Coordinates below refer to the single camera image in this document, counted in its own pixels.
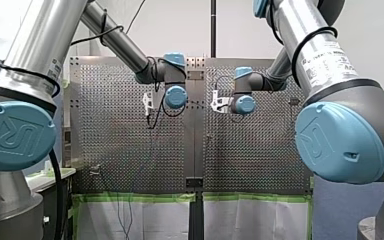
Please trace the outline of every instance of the perforated metal panel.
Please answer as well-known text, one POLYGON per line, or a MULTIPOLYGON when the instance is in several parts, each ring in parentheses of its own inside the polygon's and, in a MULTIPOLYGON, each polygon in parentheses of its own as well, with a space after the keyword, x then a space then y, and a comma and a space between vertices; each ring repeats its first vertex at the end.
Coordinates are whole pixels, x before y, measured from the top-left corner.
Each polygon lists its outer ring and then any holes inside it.
MULTIPOLYGON (((231 96, 236 67, 263 71, 270 64, 265 60, 207 59, 206 105, 212 101, 216 81, 221 96, 231 96)), ((205 191, 308 194, 310 172, 294 142, 295 119, 304 100, 301 90, 290 80, 283 92, 256 92, 253 97, 257 108, 243 120, 206 109, 205 191), (297 99, 299 105, 290 104, 297 99)))
POLYGON ((71 80, 76 192, 184 192, 182 118, 160 114, 148 130, 142 98, 153 86, 105 57, 72 59, 71 80))

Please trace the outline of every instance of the white wall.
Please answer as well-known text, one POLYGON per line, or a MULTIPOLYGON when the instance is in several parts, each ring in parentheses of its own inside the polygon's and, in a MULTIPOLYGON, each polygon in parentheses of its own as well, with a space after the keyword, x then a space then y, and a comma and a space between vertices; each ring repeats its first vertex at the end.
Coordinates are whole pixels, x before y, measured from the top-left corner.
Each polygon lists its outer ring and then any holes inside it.
POLYGON ((348 0, 335 26, 339 41, 362 77, 384 88, 384 4, 348 0))

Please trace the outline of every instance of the green tape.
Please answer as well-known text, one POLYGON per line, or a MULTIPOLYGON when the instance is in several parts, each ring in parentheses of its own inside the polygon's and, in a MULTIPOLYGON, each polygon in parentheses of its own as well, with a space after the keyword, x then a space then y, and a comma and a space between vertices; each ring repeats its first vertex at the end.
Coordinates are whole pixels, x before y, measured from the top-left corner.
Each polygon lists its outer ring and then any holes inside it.
POLYGON ((136 202, 136 203, 184 203, 195 201, 194 194, 136 194, 105 192, 101 194, 74 195, 73 201, 87 202, 136 202))
POLYGON ((204 201, 237 201, 255 200, 265 202, 284 202, 284 203, 308 203, 305 195, 277 195, 277 194, 258 194, 258 193, 204 193, 204 201))
POLYGON ((314 189, 314 177, 310 177, 310 188, 314 189))

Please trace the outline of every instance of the black cable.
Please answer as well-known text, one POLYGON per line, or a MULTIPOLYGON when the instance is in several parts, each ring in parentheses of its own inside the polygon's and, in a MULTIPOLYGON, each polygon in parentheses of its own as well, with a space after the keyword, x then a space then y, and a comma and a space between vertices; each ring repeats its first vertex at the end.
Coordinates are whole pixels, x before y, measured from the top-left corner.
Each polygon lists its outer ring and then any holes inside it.
POLYGON ((72 42, 70 44, 70 46, 73 46, 73 45, 76 45, 76 44, 79 44, 79 43, 82 43, 82 42, 87 42, 87 41, 90 41, 90 40, 93 40, 93 39, 96 39, 96 38, 100 38, 100 37, 102 37, 104 35, 107 35, 108 33, 111 33, 113 31, 117 30, 117 29, 121 29, 121 31, 123 31, 124 27, 121 26, 121 25, 115 26, 115 27, 113 27, 113 28, 111 28, 111 29, 109 29, 109 30, 107 30, 107 31, 105 31, 103 33, 97 34, 97 35, 95 35, 93 37, 88 37, 88 38, 83 38, 83 39, 76 40, 76 41, 72 42))
POLYGON ((186 108, 186 106, 183 106, 182 109, 178 113, 175 113, 174 115, 171 115, 171 114, 169 114, 167 112, 166 108, 164 107, 164 103, 161 106, 163 107, 164 114, 167 115, 167 117, 171 117, 171 118, 175 118, 175 117, 178 117, 178 116, 182 115, 182 113, 185 111, 185 108, 186 108))
POLYGON ((323 6, 324 0, 319 0, 319 3, 317 4, 317 8, 320 9, 323 6))
POLYGON ((154 57, 147 57, 149 61, 152 61, 151 77, 154 80, 154 90, 158 92, 161 83, 158 82, 158 65, 157 60, 154 57))
POLYGON ((163 59, 163 58, 159 58, 159 59, 158 59, 158 62, 164 62, 164 63, 167 63, 168 65, 170 65, 170 66, 176 68, 177 70, 179 70, 179 71, 183 74, 183 76, 184 76, 185 79, 188 78, 188 76, 186 75, 185 70, 182 69, 182 68, 180 68, 180 67, 177 66, 176 64, 173 64, 173 63, 171 63, 171 62, 169 62, 169 61, 167 61, 167 60, 165 60, 165 59, 163 59))
MULTIPOLYGON (((151 129, 149 131, 149 143, 150 143, 150 145, 149 145, 149 161, 152 161, 152 159, 153 159, 153 144, 152 144, 152 130, 151 129)), ((131 192, 130 197, 133 195, 133 193, 135 191, 136 182, 137 182, 138 178, 141 176, 143 170, 145 169, 146 163, 147 162, 142 162, 141 166, 139 167, 137 173, 135 174, 135 176, 133 178, 132 185, 130 188, 130 192, 131 192)), ((131 204, 132 199, 129 198, 128 202, 129 202, 130 223, 129 223, 129 227, 127 229, 126 239, 129 239, 130 229, 131 229, 132 224, 133 224, 133 211, 132 211, 132 204, 131 204)))
POLYGON ((232 79, 232 76, 222 75, 222 76, 218 77, 216 79, 216 82, 214 83, 214 90, 218 90, 218 82, 220 81, 220 79, 223 79, 223 78, 232 79))
POLYGON ((279 35, 277 34, 276 27, 275 27, 275 24, 274 24, 274 0, 270 0, 270 22, 271 22, 271 29, 272 29, 274 37, 276 38, 276 40, 280 44, 283 45, 283 41, 279 37, 279 35))
MULTIPOLYGON (((102 20, 101 20, 101 34, 105 32, 105 27, 107 26, 107 17, 108 17, 108 11, 107 11, 107 9, 104 9, 104 14, 102 15, 102 20)), ((104 47, 107 46, 104 43, 104 35, 102 35, 99 38, 99 41, 101 42, 102 46, 104 46, 104 47)))
POLYGON ((58 82, 55 81, 54 79, 52 79, 51 77, 48 77, 48 76, 46 76, 46 75, 44 75, 44 74, 42 74, 42 73, 29 71, 29 70, 27 70, 27 69, 23 69, 23 68, 10 67, 10 66, 5 65, 5 62, 4 62, 4 61, 1 61, 1 62, 0 62, 0 68, 5 69, 5 70, 10 70, 10 71, 14 71, 14 72, 25 73, 25 74, 29 74, 29 75, 33 75, 33 76, 36 76, 36 77, 43 78, 44 80, 46 80, 47 82, 49 82, 50 84, 52 84, 52 86, 54 86, 54 88, 55 88, 55 92, 52 94, 52 97, 56 97, 56 96, 58 96, 58 94, 61 92, 61 87, 60 87, 60 85, 58 84, 58 82))
POLYGON ((63 193, 63 184, 61 178, 61 171, 58 164, 57 156, 55 155, 54 149, 49 153, 51 159, 52 168, 54 169, 55 175, 55 186, 57 189, 57 219, 55 223, 55 240, 61 240, 62 237, 62 222, 64 215, 64 193, 63 193))
POLYGON ((141 2, 141 4, 140 4, 138 10, 137 10, 136 13, 135 13, 135 16, 133 17, 132 21, 131 21, 130 24, 129 24, 129 27, 127 28, 126 34, 129 34, 129 32, 130 32, 130 28, 132 28, 132 25, 133 25, 133 23, 135 22, 136 17, 139 15, 139 12, 140 12, 140 10, 142 9, 143 4, 145 3, 145 1, 146 1, 146 0, 143 0, 143 1, 141 2))
POLYGON ((314 32, 309 33, 301 42, 298 44, 297 48, 295 49, 294 55, 292 57, 291 61, 291 67, 292 67, 292 76, 294 77, 295 83, 299 86, 299 80, 298 80, 298 75, 297 75, 297 61, 298 61, 298 56, 301 53, 301 50, 304 48, 305 44, 307 44, 309 41, 311 41, 315 36, 319 34, 325 34, 325 33, 333 33, 335 37, 338 37, 338 30, 336 30, 334 27, 326 26, 317 29, 314 32))
POLYGON ((157 122, 158 122, 158 117, 160 116, 160 112, 161 112, 161 108, 164 104, 164 97, 161 99, 161 103, 160 103, 160 106, 158 107, 158 111, 157 111, 157 116, 155 117, 155 120, 154 120, 154 123, 152 124, 151 126, 151 115, 148 115, 146 117, 146 121, 148 122, 148 129, 155 129, 155 127, 157 126, 157 122))

